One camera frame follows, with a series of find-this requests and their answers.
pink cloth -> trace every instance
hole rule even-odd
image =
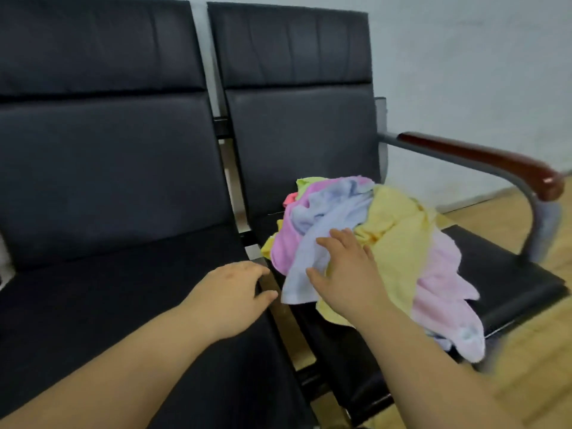
[[[371,181],[367,177],[357,176],[357,178],[359,178],[360,184]],[[290,220],[292,209],[297,205],[303,205],[305,208],[307,208],[310,205],[310,202],[308,201],[310,194],[323,190],[327,186],[330,186],[341,179],[343,178],[326,179],[325,181],[314,182],[307,188],[299,200],[296,200],[286,206],[286,211],[284,212],[284,222],[282,223],[282,230],[280,230],[276,235],[274,244],[272,245],[272,250],[270,251],[272,265],[282,275],[288,274],[288,271],[294,262],[294,257],[296,256],[296,249],[298,248],[298,245],[300,244],[300,241],[303,237],[296,231]]]
[[[286,196],[286,198],[284,199],[284,201],[282,202],[282,206],[285,208],[286,206],[288,206],[290,203],[294,203],[296,201],[296,196],[298,195],[298,193],[290,193]]]
[[[477,363],[484,357],[483,323],[465,300],[479,299],[479,292],[457,274],[460,264],[461,252],[453,239],[435,230],[411,319],[451,340],[463,358]]]

brown wooden armrest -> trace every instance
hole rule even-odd
[[[561,173],[552,169],[547,163],[525,155],[420,133],[402,133],[397,136],[397,139],[404,143],[492,165],[510,172],[524,180],[542,201],[557,200],[564,192],[565,182]]]

black leather seat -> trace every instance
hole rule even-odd
[[[276,231],[297,178],[361,174],[379,182],[367,14],[208,8],[256,240]],[[445,232],[463,253],[460,274],[481,293],[473,307],[490,338],[567,295],[563,280],[540,266],[459,226]],[[290,308],[339,404],[359,424],[392,403],[389,391],[361,336],[329,324],[314,306]]]
[[[0,418],[247,259],[190,4],[0,0]],[[269,313],[211,346],[151,427],[315,419]]]

person's left hand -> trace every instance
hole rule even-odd
[[[236,336],[256,321],[278,296],[275,290],[254,295],[256,282],[270,272],[254,262],[220,266],[208,273],[179,305],[211,341]]]

chair seat cushion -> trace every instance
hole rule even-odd
[[[252,227],[261,243],[276,231],[276,220],[281,218],[282,214],[273,214],[254,220]],[[463,255],[460,275],[481,294],[481,299],[471,305],[483,322],[486,336],[509,331],[568,294],[563,280],[539,265],[522,261],[457,225],[444,232],[455,240]],[[283,276],[277,272],[275,276],[282,285]],[[392,403],[379,366],[357,331],[325,321],[314,303],[290,308],[338,403],[354,424]]]
[[[231,225],[16,275],[0,292],[0,418],[247,259]],[[312,427],[271,315],[209,347],[152,428]]]

